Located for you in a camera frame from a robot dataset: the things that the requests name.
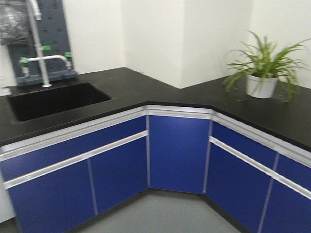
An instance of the blue cabinet door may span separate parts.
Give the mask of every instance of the blue cabinet door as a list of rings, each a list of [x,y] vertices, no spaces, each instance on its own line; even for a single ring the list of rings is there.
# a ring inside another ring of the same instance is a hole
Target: blue cabinet door
[[[311,200],[274,181],[262,233],[310,233]]]
[[[212,144],[207,193],[239,223],[256,233],[271,178]]]
[[[87,161],[9,189],[23,233],[63,233],[95,216]]]
[[[311,190],[311,168],[280,155],[276,171]],[[263,233],[310,233],[311,200],[274,181]]]
[[[98,212],[147,189],[146,138],[91,158]]]
[[[149,119],[151,187],[202,194],[209,120]]]

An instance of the white flower pot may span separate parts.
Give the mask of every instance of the white flower pot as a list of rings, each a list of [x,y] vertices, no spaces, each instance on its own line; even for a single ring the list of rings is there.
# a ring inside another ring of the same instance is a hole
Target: white flower pot
[[[247,75],[246,93],[255,98],[267,99],[271,98],[276,87],[278,78],[264,79]]]

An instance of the plastic bag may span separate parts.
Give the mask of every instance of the plastic bag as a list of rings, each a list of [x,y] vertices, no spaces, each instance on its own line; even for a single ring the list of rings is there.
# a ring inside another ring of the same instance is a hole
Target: plastic bag
[[[26,4],[0,1],[0,44],[29,45]]]

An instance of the black countertop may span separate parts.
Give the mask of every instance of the black countertop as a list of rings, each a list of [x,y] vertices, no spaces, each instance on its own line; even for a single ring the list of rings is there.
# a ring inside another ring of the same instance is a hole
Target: black countertop
[[[112,97],[89,106],[17,121],[7,97],[0,97],[0,146],[77,125],[146,104],[210,108],[284,141],[311,151],[311,90],[299,88],[291,102],[280,91],[271,99],[245,95],[245,83],[225,93],[223,78],[178,89],[127,68],[88,73],[77,79],[53,82],[53,87],[89,82]],[[30,92],[40,86],[12,87],[12,93]]]

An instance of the white wall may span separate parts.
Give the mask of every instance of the white wall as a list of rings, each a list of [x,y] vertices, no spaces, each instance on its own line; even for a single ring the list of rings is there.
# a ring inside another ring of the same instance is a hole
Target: white wall
[[[123,0],[126,67],[179,86],[182,70],[182,0]]]
[[[269,40],[279,41],[279,48],[311,38],[311,0],[254,0],[251,30]],[[302,59],[311,69],[311,41],[306,51],[290,57]],[[300,70],[300,84],[311,88],[311,71]]]
[[[125,66],[120,0],[63,0],[74,69],[82,74]]]
[[[247,40],[251,0],[185,0],[183,65],[180,87],[229,74],[228,51]]]
[[[0,223],[15,216],[8,192],[3,187],[3,179],[0,173]]]
[[[4,78],[0,87],[16,85],[11,60],[6,46],[0,46],[0,78]]]

